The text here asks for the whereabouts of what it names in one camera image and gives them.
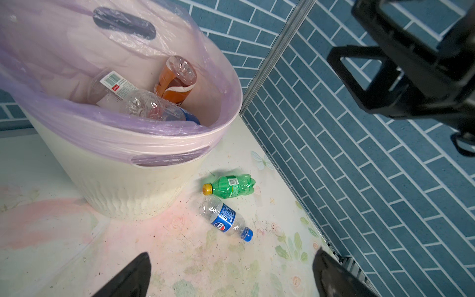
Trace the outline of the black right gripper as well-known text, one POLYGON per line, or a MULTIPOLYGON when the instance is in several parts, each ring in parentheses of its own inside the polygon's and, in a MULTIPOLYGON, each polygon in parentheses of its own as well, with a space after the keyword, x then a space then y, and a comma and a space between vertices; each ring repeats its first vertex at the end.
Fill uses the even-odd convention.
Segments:
POLYGON ((436 49, 402 29, 382 9, 384 1, 356 1, 352 14, 377 43, 333 48, 327 61, 357 105, 396 120, 432 118, 462 134, 475 131, 475 9, 470 7, 436 49), (363 84, 345 58, 378 60, 363 84))

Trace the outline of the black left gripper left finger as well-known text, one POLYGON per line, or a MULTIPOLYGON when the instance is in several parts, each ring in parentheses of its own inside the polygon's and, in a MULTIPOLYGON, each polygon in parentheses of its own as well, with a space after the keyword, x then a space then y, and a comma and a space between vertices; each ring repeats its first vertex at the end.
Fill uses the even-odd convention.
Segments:
POLYGON ((96 292, 94 297, 145 297, 151 274, 149 255, 143 252, 96 292))

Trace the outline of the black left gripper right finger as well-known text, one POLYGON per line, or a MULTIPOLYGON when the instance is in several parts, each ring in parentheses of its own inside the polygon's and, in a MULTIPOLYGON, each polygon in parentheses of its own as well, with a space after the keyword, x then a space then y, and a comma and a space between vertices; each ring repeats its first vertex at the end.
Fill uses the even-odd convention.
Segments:
POLYGON ((377 295, 320 248, 312 264, 320 297, 376 297, 377 295))

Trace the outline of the clear bottle blue cap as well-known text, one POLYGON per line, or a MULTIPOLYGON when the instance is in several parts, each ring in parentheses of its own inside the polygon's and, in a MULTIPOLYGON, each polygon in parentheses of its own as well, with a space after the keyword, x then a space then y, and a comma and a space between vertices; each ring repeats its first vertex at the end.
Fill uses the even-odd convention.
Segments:
POLYGON ((200 203, 200 213, 210 225, 228 236, 240 238, 247 243, 253 239, 254 232, 242 215, 219 198, 204 197, 200 203))

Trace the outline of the white bin with pink liner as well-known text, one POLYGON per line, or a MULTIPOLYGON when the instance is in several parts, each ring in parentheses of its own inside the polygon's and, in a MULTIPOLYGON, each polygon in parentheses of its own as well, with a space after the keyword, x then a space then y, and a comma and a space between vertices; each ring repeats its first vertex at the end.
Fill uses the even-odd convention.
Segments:
POLYGON ((230 62, 169 1, 2 1, 1 88, 116 219, 172 205, 242 105, 230 62))

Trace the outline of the green soda bottle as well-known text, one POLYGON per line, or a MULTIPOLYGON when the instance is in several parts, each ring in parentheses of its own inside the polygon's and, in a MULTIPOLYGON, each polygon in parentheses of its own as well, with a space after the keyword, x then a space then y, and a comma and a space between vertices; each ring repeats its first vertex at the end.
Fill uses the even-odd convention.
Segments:
POLYGON ((248 196, 254 193, 255 179, 249 174, 222 176, 213 183, 206 183, 202 187, 205 196, 214 195, 221 199, 248 196))

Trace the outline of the water bottle blue label white cap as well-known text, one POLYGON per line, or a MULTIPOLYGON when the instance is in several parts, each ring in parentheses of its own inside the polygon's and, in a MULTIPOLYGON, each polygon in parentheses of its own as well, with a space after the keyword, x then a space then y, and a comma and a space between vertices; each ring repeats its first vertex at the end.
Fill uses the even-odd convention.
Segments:
POLYGON ((190 112, 160 96, 139 89, 122 75, 111 69, 95 77, 87 94, 89 104, 109 111, 138 116, 154 121, 200 121, 190 112))

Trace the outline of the brown drink bottle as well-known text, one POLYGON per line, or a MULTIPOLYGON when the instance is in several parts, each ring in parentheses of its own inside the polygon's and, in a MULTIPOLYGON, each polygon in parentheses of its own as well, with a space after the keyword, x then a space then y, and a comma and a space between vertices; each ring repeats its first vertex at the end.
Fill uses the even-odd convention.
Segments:
POLYGON ((181 56, 171 56, 163 67, 154 93, 176 105, 181 105, 194 89, 197 73, 193 65, 181 56))

